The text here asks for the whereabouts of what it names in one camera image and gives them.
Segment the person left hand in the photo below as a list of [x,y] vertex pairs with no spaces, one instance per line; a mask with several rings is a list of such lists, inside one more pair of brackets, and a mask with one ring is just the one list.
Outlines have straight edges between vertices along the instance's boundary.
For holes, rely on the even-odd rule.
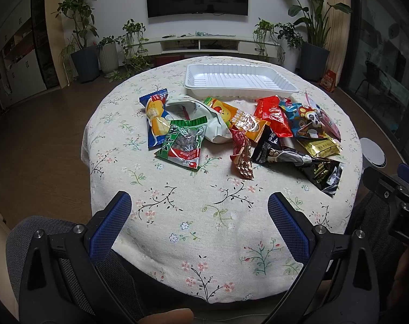
[[146,316],[138,324],[191,324],[193,312],[190,309],[175,309],[164,313]]

